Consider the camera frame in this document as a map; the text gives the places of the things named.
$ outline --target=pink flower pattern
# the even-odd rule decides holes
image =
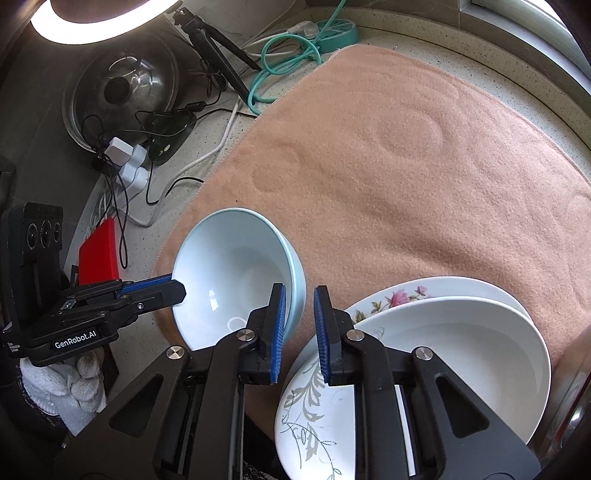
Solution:
[[[372,302],[372,310],[370,313],[360,312],[357,310],[355,312],[355,323],[359,323],[365,320],[376,313],[383,312],[384,310],[391,309],[393,307],[397,307],[399,305],[404,305],[410,301],[417,301],[423,299],[430,299],[433,298],[431,295],[427,295],[427,287],[418,286],[416,290],[413,291],[412,295],[409,295],[404,290],[397,290],[392,292],[391,297],[386,297],[386,303],[382,305],[381,301],[373,301]]]
[[[392,292],[392,297],[386,297],[386,300],[388,300],[389,308],[397,307],[398,305],[408,303],[408,295],[404,290],[398,290],[397,292]]]

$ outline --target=tripod leg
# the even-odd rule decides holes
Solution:
[[[241,50],[238,46],[234,45],[234,43],[232,43],[232,40],[227,38],[227,36],[225,36],[217,28],[212,27],[211,25],[208,25],[206,23],[204,23],[203,26],[207,30],[207,33],[209,33],[209,35],[216,42],[218,42],[222,47],[227,48],[236,57],[241,59],[244,63],[246,63],[253,70],[256,70],[257,72],[261,71],[261,68],[256,64],[256,62],[252,58],[250,58],[246,53],[244,53],[244,51]]]
[[[240,98],[247,103],[249,90],[244,82],[232,68],[226,57],[222,54],[219,47],[211,39],[205,30],[192,29],[189,32],[189,39],[195,46],[199,54],[209,62],[210,65],[217,68],[224,78],[232,85]]]

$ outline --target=pink towel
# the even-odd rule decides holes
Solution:
[[[535,125],[391,50],[347,48],[264,113],[207,180],[155,266],[170,272],[207,214],[256,210],[298,252],[308,305],[283,374],[314,334],[312,289],[347,308],[413,278],[463,275],[513,294],[553,364],[589,324],[591,189]],[[164,334],[178,341],[170,312]],[[270,436],[279,389],[248,391]]]

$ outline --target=red object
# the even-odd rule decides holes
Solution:
[[[80,285],[119,278],[113,218],[107,218],[82,244],[78,265]]]

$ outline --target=stack of plates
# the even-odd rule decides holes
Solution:
[[[355,328],[390,348],[428,346],[525,442],[550,391],[548,350],[523,306],[464,277],[410,281],[346,309]],[[316,338],[296,359],[275,418],[275,444],[291,480],[355,478],[353,387],[324,384]],[[399,413],[406,424],[405,414]],[[407,439],[410,475],[414,462]]]

